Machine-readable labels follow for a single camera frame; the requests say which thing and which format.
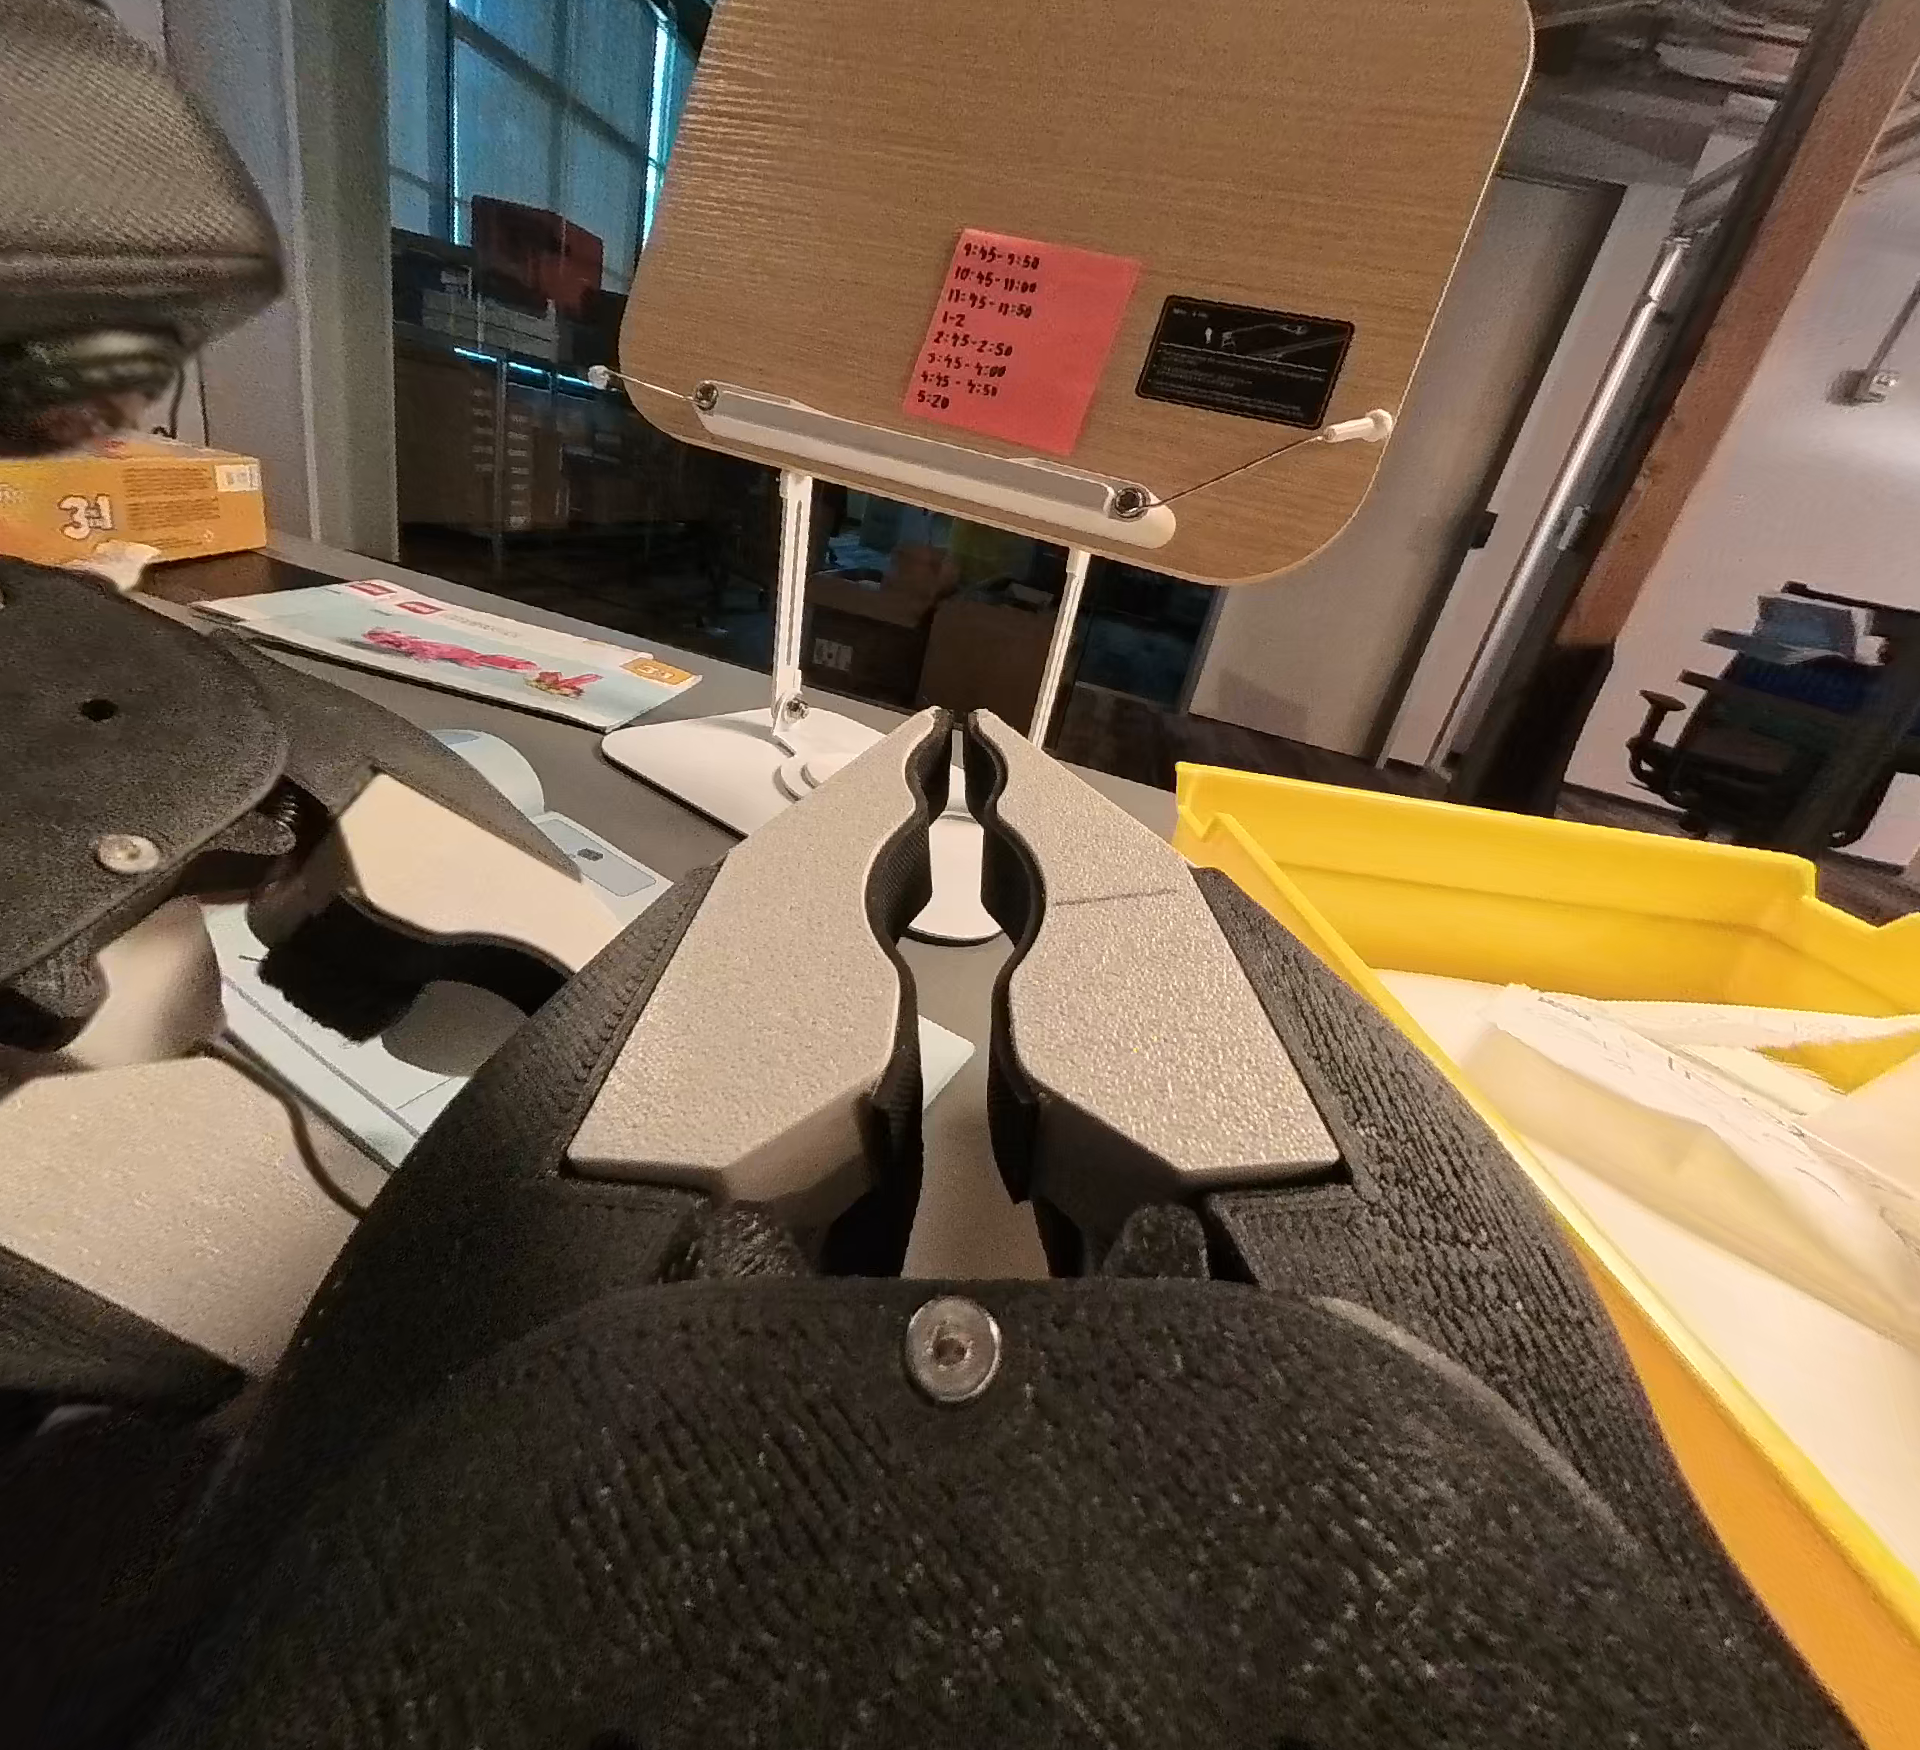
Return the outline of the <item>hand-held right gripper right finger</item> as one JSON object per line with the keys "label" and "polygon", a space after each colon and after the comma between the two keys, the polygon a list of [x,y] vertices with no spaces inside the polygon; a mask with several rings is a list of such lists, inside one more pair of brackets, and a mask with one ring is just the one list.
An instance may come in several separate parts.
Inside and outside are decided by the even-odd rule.
{"label": "hand-held right gripper right finger", "polygon": [[988,1145],[1044,1254],[1139,1209],[1341,1179],[1312,1069],[1199,870],[988,710],[968,718],[981,900],[1011,958],[988,1006]]}

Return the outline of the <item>closed instruction booklet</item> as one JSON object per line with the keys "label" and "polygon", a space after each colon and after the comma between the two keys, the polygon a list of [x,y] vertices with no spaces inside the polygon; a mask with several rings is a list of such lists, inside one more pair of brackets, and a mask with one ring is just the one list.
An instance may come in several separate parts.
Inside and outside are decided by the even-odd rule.
{"label": "closed instruction booklet", "polygon": [[596,734],[625,731],[704,686],[704,677],[658,654],[448,607],[383,579],[276,589],[207,604],[199,612],[283,654]]}

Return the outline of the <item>open pale blue instruction booklet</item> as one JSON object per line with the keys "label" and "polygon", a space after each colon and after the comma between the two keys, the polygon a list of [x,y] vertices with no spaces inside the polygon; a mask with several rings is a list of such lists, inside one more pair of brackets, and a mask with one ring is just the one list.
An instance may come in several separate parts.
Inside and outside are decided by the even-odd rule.
{"label": "open pale blue instruction booklet", "polygon": [[[589,920],[616,930],[659,904],[666,881],[611,841],[554,814],[535,767],[509,745],[480,731],[439,731],[439,745],[476,763],[562,849],[589,887]],[[397,1172],[451,1094],[466,1089],[476,1064],[495,1047],[508,1031],[502,1006],[476,1000],[462,1006],[413,1004],[397,1031],[353,1043],[260,984],[260,942],[235,904],[210,906],[207,924],[222,975],[226,1064],[283,1100],[296,1154],[323,1195],[363,1209],[374,1195],[339,1192],[321,1140],[340,1140],[340,1147]],[[679,1025],[684,1014],[645,1031],[638,1047],[616,1056],[605,1089],[570,1140],[570,1163],[616,1179],[798,1200],[804,1172],[834,1163],[828,1119],[804,1112],[792,1132],[753,1121],[757,1103],[733,1103],[733,1084],[753,1064],[694,1081],[666,1047]]]}

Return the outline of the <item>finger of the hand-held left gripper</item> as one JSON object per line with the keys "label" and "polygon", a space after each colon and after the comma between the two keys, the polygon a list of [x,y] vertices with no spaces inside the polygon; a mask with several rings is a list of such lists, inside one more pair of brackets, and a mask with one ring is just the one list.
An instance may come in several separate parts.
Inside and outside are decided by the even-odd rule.
{"label": "finger of the hand-held left gripper", "polygon": [[582,886],[427,795],[374,773],[252,900],[260,984],[367,1043],[432,984],[539,1014],[582,973]]}

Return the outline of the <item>white paper bags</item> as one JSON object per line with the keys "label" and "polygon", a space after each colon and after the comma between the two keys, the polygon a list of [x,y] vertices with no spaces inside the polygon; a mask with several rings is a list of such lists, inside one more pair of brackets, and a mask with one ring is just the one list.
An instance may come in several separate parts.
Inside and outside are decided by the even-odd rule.
{"label": "white paper bags", "polygon": [[1916,1017],[1380,984],[1916,1572]]}

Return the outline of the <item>wooden book stand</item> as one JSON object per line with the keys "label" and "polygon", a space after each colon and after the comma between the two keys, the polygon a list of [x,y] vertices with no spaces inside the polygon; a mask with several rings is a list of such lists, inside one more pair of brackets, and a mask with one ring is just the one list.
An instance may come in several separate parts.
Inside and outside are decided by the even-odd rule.
{"label": "wooden book stand", "polygon": [[[729,835],[877,731],[808,706],[822,482],[1088,563],[1268,585],[1350,530],[1532,73],[1527,0],[715,0],[618,320],[666,438],[779,481],[770,701],[602,756]],[[1073,458],[900,411],[960,228],[1139,262]],[[1324,428],[1135,396],[1164,295],[1356,323]]]}

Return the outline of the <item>pink sticky note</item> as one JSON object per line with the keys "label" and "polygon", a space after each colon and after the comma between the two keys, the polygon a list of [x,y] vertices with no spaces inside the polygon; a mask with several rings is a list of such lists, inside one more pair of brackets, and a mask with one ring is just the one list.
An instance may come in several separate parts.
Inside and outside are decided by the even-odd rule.
{"label": "pink sticky note", "polygon": [[900,411],[1073,458],[1139,288],[1139,262],[960,228]]}

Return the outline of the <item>black label sticker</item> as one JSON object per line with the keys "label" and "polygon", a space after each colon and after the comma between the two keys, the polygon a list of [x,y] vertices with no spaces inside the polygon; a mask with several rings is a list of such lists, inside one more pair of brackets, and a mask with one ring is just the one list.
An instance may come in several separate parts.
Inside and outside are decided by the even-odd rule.
{"label": "black label sticker", "polygon": [[1324,428],[1356,323],[1215,295],[1164,295],[1135,396],[1182,411]]}

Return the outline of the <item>yellow toy box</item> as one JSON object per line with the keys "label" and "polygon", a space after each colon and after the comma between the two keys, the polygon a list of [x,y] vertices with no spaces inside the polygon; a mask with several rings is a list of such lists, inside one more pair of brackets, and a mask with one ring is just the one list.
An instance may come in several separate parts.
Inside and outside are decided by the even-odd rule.
{"label": "yellow toy box", "polygon": [[0,460],[5,557],[78,567],[113,543],[142,543],[154,563],[265,552],[260,460],[154,432]]}

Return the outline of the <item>black office chair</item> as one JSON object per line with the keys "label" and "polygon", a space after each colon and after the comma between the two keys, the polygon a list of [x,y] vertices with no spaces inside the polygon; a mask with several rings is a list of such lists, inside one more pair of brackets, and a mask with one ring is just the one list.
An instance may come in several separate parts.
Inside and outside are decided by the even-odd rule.
{"label": "black office chair", "polygon": [[1747,629],[1711,629],[1724,670],[1641,693],[1627,773],[1684,835],[1763,853],[1844,853],[1920,771],[1920,612],[1809,585],[1760,595]]}

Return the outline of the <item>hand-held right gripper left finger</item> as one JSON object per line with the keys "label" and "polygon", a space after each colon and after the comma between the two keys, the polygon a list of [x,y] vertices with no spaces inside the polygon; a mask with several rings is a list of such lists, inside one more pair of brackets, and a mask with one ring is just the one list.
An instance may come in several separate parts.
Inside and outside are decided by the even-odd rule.
{"label": "hand-held right gripper left finger", "polygon": [[927,1107],[957,1078],[900,939],[930,900],[951,718],[918,710],[705,881],[566,1147],[570,1172],[909,1259]]}

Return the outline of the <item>yellow plastic bin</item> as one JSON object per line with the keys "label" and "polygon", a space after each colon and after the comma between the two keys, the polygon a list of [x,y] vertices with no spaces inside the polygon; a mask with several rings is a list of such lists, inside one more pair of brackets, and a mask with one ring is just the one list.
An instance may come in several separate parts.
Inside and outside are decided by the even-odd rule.
{"label": "yellow plastic bin", "polygon": [[1570,1233],[1662,1432],[1763,1607],[1867,1746],[1920,1740],[1916,1357],[1519,1132],[1380,973],[1587,1000],[1916,1017],[1916,920],[1801,858],[1175,767],[1170,845],[1229,874],[1493,1121]]}

